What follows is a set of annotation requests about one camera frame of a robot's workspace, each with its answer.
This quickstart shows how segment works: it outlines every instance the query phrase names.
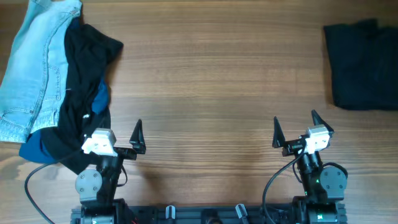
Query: light blue denim jeans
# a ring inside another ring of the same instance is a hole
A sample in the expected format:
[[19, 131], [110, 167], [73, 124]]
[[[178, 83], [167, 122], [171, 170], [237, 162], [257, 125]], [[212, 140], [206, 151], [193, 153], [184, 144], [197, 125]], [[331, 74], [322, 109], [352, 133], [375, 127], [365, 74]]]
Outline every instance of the light blue denim jeans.
[[0, 141], [26, 142], [30, 133], [58, 125], [68, 73], [65, 33], [80, 8], [79, 0], [29, 1], [0, 87]]

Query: blue cloth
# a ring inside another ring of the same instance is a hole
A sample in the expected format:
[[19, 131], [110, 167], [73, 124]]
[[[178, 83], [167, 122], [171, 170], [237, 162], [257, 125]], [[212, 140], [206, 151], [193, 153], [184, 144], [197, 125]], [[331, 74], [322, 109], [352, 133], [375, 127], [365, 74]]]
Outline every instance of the blue cloth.
[[31, 162], [44, 164], [55, 162], [41, 141], [40, 130], [31, 134], [27, 142], [21, 145], [19, 156]]
[[79, 0], [30, 0], [12, 43], [0, 87], [0, 141], [26, 142], [58, 125], [66, 92], [65, 32], [80, 15]]
[[91, 109], [94, 113], [100, 114], [102, 111], [105, 110], [109, 103], [109, 93], [108, 87], [105, 84], [105, 81], [101, 79], [101, 82], [98, 86], [98, 93], [94, 98], [93, 103], [91, 104]]

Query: pile of clothes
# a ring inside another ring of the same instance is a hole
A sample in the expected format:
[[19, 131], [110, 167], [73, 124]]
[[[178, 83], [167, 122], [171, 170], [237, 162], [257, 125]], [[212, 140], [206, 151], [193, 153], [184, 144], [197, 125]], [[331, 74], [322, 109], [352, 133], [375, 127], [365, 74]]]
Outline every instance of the pile of clothes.
[[[19, 155], [50, 163], [110, 128], [105, 71], [123, 43], [80, 24], [79, 0], [30, 0], [0, 87], [0, 141], [22, 142]], [[62, 163], [79, 174], [93, 159]]]

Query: folded black clothing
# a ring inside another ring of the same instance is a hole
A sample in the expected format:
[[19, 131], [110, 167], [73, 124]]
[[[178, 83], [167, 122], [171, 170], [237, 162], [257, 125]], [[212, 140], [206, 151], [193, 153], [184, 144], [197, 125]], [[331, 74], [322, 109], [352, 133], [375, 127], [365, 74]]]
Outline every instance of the folded black clothing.
[[347, 110], [398, 110], [398, 29], [377, 20], [325, 26], [333, 101]]
[[[42, 130], [42, 141], [54, 159], [80, 150], [85, 137], [96, 128], [110, 128], [109, 108], [95, 114], [91, 104], [98, 92], [106, 66], [120, 53], [123, 43], [107, 37], [85, 24], [70, 26], [65, 34], [68, 60], [67, 94], [60, 108], [58, 127]], [[77, 154], [62, 164], [79, 174], [93, 155]]]

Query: wooden table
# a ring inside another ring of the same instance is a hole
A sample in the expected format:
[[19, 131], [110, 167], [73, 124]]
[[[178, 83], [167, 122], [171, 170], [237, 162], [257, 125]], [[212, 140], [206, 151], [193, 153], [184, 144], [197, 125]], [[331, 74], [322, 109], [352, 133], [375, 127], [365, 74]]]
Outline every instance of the wooden table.
[[[26, 4], [0, 5], [0, 75]], [[125, 161], [118, 189], [130, 205], [260, 204], [265, 184], [292, 158], [271, 146], [273, 117], [297, 138], [316, 109], [335, 129], [321, 153], [349, 171], [349, 223], [397, 223], [398, 113], [345, 111], [331, 103], [322, 26], [376, 17], [398, 26], [393, 1], [85, 1], [84, 20], [121, 40], [109, 68], [112, 129], [128, 146], [137, 119], [147, 154]], [[38, 164], [0, 145], [0, 223], [44, 223], [23, 189]], [[79, 205], [76, 175], [63, 166], [37, 173], [30, 191], [56, 223]], [[269, 202], [303, 195], [292, 169]]]

